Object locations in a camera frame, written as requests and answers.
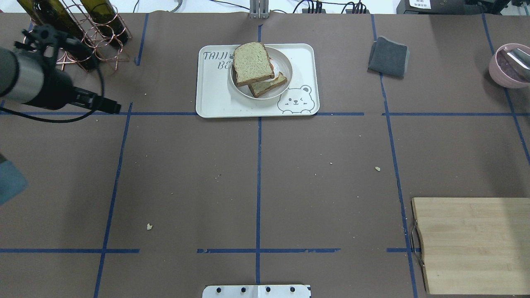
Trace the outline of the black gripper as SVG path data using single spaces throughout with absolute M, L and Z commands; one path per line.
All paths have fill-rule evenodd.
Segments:
M 75 87 L 71 77 L 56 67 L 59 49 L 90 54 L 91 49 L 70 34 L 51 25 L 23 30 L 23 42 L 15 42 L 16 78 L 14 100 L 32 107 L 58 110 L 72 104 L 107 114 L 119 114 L 121 104 Z

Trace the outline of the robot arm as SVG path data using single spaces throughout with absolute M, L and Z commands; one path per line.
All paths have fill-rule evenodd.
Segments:
M 23 42 L 16 41 L 14 49 L 1 49 L 1 98 L 30 107 L 59 110 L 67 104 L 87 109 L 84 115 L 72 119 L 47 119 L 2 108 L 4 113 L 51 124 L 68 124 L 83 120 L 100 111 L 118 114 L 121 105 L 104 96 L 105 83 L 98 59 L 83 41 L 53 26 L 36 25 L 23 30 Z M 77 53 L 95 64 L 100 92 L 74 86 L 71 77 L 57 69 L 59 49 Z

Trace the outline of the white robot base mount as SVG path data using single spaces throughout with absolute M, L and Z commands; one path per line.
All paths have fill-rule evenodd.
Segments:
M 310 285 L 212 285 L 202 293 L 203 298 L 311 298 Z

